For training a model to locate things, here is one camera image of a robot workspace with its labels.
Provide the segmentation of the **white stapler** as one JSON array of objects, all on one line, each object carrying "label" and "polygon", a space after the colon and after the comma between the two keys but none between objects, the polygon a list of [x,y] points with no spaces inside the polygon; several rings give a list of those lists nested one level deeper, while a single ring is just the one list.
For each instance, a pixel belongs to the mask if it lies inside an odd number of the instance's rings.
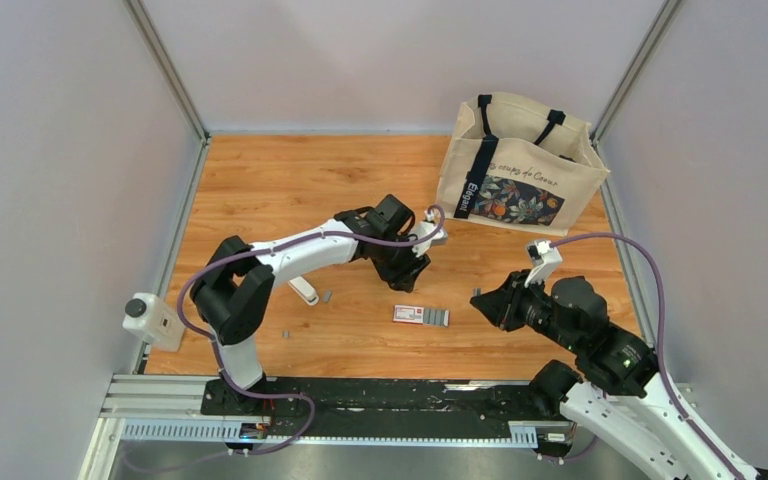
[{"label": "white stapler", "polygon": [[302,276],[290,280],[289,285],[307,305],[313,306],[319,302],[317,290]]}]

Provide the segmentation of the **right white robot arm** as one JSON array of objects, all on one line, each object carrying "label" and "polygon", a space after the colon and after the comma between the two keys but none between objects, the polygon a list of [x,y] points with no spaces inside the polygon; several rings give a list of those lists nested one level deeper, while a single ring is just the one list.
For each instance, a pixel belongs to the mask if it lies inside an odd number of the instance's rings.
[{"label": "right white robot arm", "polygon": [[691,413],[655,350],[611,322],[584,277],[547,289],[528,275],[512,272],[470,303],[494,327],[529,327],[574,355],[574,366],[552,360],[530,381],[535,413],[584,426],[651,479],[768,479]]}]

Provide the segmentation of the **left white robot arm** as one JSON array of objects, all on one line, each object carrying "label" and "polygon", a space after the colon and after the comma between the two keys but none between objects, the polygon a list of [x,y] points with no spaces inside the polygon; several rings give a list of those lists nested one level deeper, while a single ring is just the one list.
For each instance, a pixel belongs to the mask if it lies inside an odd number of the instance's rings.
[{"label": "left white robot arm", "polygon": [[410,293],[429,265],[429,249],[446,239],[444,209],[430,206],[422,220],[393,195],[375,206],[335,214],[323,224],[270,242],[224,239],[209,263],[187,280],[176,300],[183,324],[206,337],[227,401],[239,413],[264,405],[264,370],[256,351],[273,291],[316,270],[368,260],[392,290]]}]

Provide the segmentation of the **red staple box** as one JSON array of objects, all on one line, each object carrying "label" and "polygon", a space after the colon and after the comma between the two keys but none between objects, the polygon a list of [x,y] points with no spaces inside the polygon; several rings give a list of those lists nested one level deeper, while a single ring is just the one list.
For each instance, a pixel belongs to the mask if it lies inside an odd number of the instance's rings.
[{"label": "red staple box", "polygon": [[448,328],[450,324],[450,312],[446,309],[439,308],[395,305],[392,321],[394,323]]}]

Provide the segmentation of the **beige floral tote bag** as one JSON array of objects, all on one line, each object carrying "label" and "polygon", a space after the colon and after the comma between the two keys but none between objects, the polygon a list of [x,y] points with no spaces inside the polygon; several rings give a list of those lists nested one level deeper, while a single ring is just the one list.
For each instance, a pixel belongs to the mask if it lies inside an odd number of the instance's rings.
[{"label": "beige floral tote bag", "polygon": [[609,173],[588,122],[521,95],[479,94],[459,107],[435,202],[450,219],[564,236]]}]

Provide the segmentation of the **white box with knob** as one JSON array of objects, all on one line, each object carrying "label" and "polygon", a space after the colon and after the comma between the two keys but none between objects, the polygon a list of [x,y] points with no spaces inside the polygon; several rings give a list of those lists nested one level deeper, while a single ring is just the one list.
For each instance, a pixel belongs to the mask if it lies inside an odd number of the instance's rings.
[{"label": "white box with knob", "polygon": [[135,293],[124,307],[122,327],[153,348],[177,352],[185,326],[176,310],[153,293]]}]

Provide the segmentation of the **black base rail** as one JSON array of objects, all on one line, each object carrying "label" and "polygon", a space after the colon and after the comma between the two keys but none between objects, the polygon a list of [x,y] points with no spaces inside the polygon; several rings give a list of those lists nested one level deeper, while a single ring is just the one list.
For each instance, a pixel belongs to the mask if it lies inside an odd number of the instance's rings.
[{"label": "black base rail", "polygon": [[263,439],[337,444],[493,446],[570,452],[577,426],[516,380],[266,377],[254,397],[206,383],[200,412],[260,424]]}]

